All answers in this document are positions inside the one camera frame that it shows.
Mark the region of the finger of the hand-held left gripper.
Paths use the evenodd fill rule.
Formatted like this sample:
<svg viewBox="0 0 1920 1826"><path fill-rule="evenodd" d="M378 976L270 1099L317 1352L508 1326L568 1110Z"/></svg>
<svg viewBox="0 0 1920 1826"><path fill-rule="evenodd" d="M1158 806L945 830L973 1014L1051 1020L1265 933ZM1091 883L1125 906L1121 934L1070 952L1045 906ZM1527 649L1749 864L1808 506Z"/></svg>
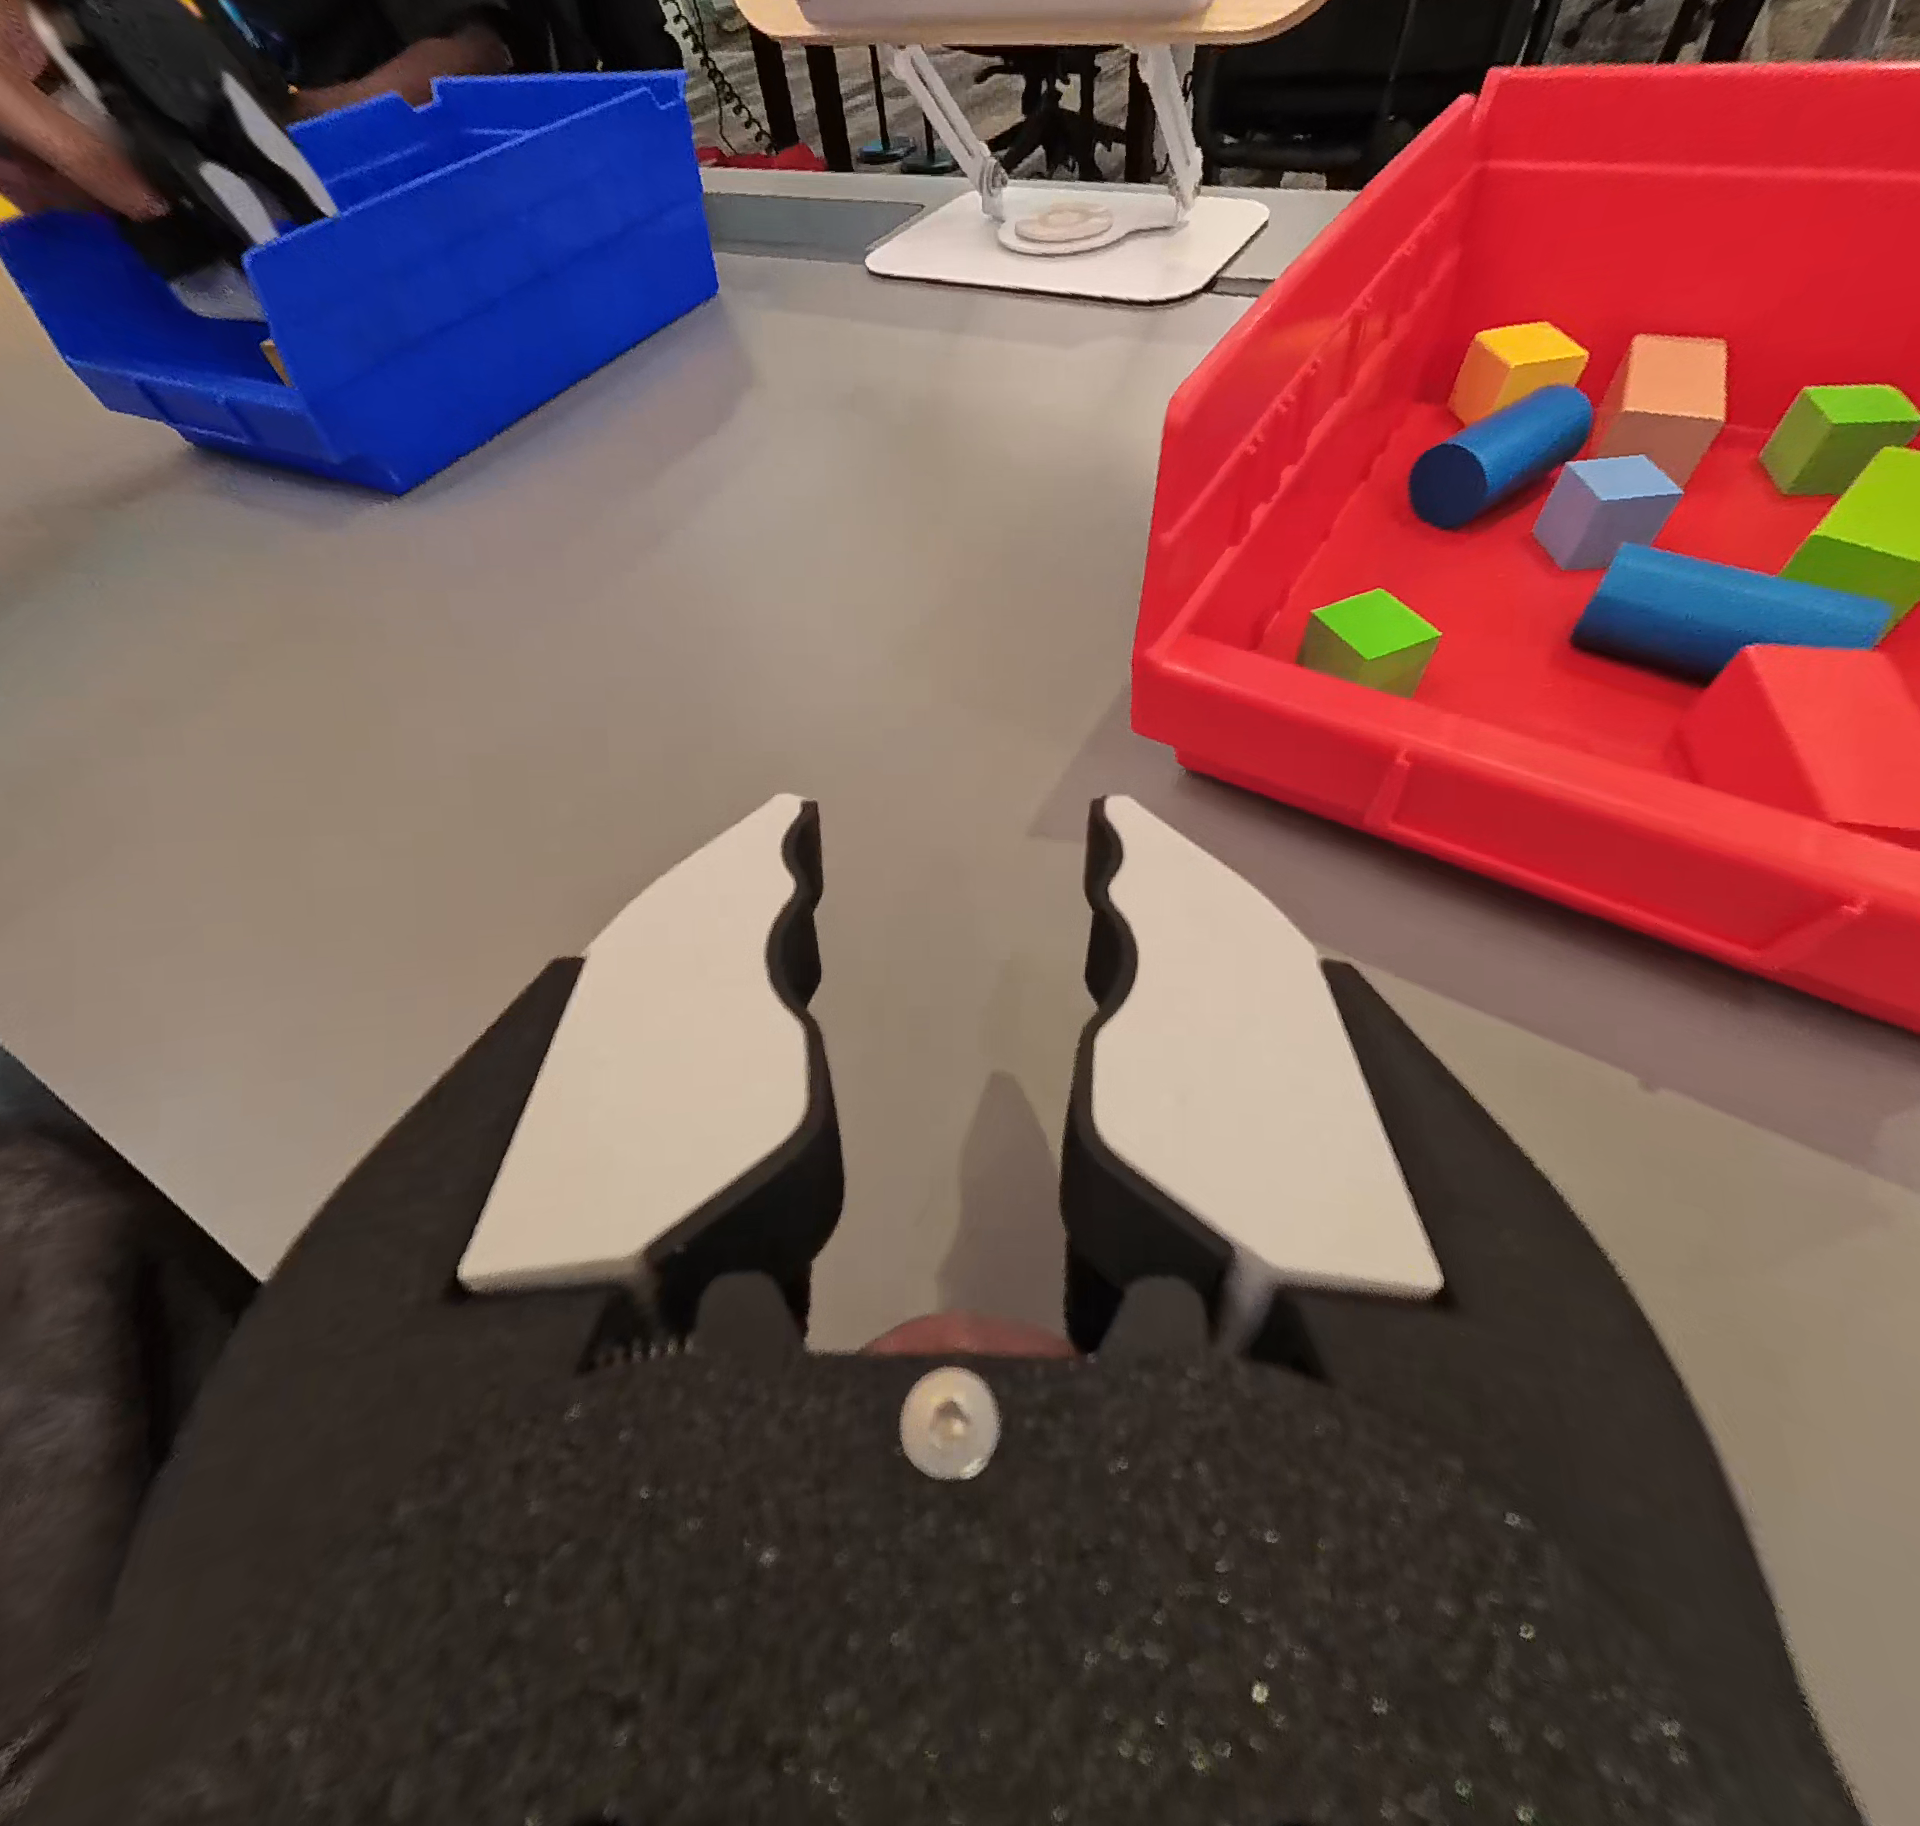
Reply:
<svg viewBox="0 0 1920 1826"><path fill-rule="evenodd" d="M215 90L215 219L226 231L285 231L338 205L292 136L230 71Z"/></svg>
<svg viewBox="0 0 1920 1826"><path fill-rule="evenodd" d="M270 314L249 271L250 256L252 249L233 252L169 249L164 252L164 286L198 320L267 326Z"/></svg>

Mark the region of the small green wooden block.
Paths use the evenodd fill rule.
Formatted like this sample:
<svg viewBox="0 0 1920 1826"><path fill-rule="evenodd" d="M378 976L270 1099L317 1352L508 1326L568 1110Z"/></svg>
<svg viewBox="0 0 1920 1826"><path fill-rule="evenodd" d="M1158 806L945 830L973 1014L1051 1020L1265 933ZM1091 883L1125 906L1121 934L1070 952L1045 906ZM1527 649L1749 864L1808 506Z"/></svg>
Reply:
<svg viewBox="0 0 1920 1826"><path fill-rule="evenodd" d="M1293 660L1304 671L1408 699L1442 639L1422 613L1378 587L1313 609Z"/></svg>

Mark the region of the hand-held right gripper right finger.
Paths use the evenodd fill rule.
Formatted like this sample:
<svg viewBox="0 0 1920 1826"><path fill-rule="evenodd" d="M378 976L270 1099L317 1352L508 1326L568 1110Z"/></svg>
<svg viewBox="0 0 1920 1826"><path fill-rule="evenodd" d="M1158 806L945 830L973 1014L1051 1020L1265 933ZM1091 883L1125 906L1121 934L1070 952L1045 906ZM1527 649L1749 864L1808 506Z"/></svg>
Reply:
<svg viewBox="0 0 1920 1826"><path fill-rule="evenodd" d="M1069 1251L1108 1285L1167 1278L1201 1303L1436 1299L1442 1265L1306 936L1126 795L1089 808L1082 890Z"/></svg>

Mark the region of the blue wooden cylinder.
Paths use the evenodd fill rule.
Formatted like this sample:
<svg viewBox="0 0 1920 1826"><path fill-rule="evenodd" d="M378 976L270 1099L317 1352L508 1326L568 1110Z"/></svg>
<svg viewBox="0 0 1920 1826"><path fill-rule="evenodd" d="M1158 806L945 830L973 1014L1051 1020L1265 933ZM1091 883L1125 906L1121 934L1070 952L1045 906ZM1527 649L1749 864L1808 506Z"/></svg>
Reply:
<svg viewBox="0 0 1920 1826"><path fill-rule="evenodd" d="M1571 645L1706 685L1751 647L1872 651L1890 628L1880 599L1623 543L1574 620Z"/></svg>
<svg viewBox="0 0 1920 1826"><path fill-rule="evenodd" d="M1573 460L1593 426L1593 402L1549 383L1424 449L1409 466L1412 515L1458 529Z"/></svg>

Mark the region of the red plastic bin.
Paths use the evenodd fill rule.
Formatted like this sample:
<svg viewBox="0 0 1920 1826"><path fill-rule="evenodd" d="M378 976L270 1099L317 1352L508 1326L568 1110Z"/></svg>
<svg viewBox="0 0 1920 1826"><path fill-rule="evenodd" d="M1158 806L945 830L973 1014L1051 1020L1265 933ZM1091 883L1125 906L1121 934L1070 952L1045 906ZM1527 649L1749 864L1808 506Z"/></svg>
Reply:
<svg viewBox="0 0 1920 1826"><path fill-rule="evenodd" d="M1758 451L1799 389L1915 402L1914 62L1500 71L1436 120L1169 402L1134 722L1189 769L1742 974L1915 1029L1915 847L1706 786L1707 685L1592 658L1602 571L1532 538L1549 486L1458 529L1409 511L1486 326L1726 344L1725 428L1652 546L1783 575L1831 498ZM1297 665L1306 615L1387 589L1442 630L1419 692Z"/></svg>

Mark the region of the long green wooden block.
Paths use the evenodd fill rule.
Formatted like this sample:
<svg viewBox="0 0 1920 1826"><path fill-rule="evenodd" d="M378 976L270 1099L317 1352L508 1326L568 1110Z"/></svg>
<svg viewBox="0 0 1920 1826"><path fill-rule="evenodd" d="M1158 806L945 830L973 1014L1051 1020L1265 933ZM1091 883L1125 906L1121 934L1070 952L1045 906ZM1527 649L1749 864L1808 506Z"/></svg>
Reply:
<svg viewBox="0 0 1920 1826"><path fill-rule="evenodd" d="M1783 578L1890 611L1890 626L1918 605L1918 451L1880 449L1815 522Z"/></svg>

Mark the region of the green wooden cube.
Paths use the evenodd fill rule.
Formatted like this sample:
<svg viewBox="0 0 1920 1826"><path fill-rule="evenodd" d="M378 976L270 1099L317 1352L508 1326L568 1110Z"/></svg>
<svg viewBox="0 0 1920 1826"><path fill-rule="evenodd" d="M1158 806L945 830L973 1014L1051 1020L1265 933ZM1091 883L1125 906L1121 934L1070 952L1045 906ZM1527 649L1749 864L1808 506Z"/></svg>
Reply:
<svg viewBox="0 0 1920 1826"><path fill-rule="evenodd" d="M1812 383L1799 389L1758 451L1775 494L1844 494L1880 451L1907 449L1918 408L1890 383Z"/></svg>

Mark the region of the natural wooden block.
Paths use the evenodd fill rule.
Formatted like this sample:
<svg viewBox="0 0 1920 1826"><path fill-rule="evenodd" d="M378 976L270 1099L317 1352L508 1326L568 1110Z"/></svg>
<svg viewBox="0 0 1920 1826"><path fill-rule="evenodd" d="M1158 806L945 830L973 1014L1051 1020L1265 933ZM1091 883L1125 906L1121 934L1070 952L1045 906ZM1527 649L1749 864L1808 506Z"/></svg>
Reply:
<svg viewBox="0 0 1920 1826"><path fill-rule="evenodd" d="M1715 337L1633 335L1585 455L1643 457L1684 491L1725 428L1726 357Z"/></svg>

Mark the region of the blue plastic bin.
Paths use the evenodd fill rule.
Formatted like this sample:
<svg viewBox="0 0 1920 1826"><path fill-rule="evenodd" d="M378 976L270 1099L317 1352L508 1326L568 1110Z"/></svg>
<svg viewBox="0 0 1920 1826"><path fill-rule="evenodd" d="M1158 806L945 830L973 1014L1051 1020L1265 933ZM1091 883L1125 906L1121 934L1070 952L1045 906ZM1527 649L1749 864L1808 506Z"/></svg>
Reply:
<svg viewBox="0 0 1920 1826"><path fill-rule="evenodd" d="M13 282L107 409L406 494L715 296L684 71L445 79L292 136L341 210L249 257L267 326L188 314L99 215L3 225Z"/></svg>

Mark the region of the light blue wooden cube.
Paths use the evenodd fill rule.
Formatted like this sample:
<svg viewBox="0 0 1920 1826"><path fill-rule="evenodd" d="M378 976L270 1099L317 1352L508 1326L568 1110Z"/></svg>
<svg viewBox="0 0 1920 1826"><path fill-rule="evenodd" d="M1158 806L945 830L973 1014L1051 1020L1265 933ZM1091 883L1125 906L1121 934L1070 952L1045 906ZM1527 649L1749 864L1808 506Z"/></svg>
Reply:
<svg viewBox="0 0 1920 1826"><path fill-rule="evenodd" d="M1574 459L1559 468L1532 538L1559 571L1606 571L1621 544L1649 544L1684 489L1643 455Z"/></svg>

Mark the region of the red wooden block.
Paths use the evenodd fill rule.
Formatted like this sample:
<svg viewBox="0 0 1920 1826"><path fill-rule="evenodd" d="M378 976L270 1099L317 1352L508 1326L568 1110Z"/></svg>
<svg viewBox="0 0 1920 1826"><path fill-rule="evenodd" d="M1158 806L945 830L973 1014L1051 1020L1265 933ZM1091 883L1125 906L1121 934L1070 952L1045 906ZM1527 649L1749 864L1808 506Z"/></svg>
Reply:
<svg viewBox="0 0 1920 1826"><path fill-rule="evenodd" d="M1693 781L1842 831L1918 843L1918 703L1876 649L1752 645L1677 722Z"/></svg>

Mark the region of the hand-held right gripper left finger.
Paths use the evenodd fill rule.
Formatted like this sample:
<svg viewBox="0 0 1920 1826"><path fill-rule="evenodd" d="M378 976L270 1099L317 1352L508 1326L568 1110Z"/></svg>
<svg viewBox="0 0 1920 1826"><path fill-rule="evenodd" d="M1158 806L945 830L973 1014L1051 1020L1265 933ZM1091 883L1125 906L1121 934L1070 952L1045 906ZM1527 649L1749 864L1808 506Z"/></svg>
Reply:
<svg viewBox="0 0 1920 1826"><path fill-rule="evenodd" d="M468 1294L799 1285L843 1193L824 1037L819 806L776 795L587 948L467 1238Z"/></svg>

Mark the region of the person's left hand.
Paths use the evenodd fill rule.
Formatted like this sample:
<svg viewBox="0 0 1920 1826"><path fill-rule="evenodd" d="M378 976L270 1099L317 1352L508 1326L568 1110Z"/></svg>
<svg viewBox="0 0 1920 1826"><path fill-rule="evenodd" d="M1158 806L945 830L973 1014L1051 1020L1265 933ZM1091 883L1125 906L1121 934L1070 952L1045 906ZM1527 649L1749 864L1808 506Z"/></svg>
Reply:
<svg viewBox="0 0 1920 1826"><path fill-rule="evenodd" d="M131 222L163 219L163 195L122 154L102 120L80 117L46 90L52 74L29 0L1 0L3 216L92 210Z"/></svg>

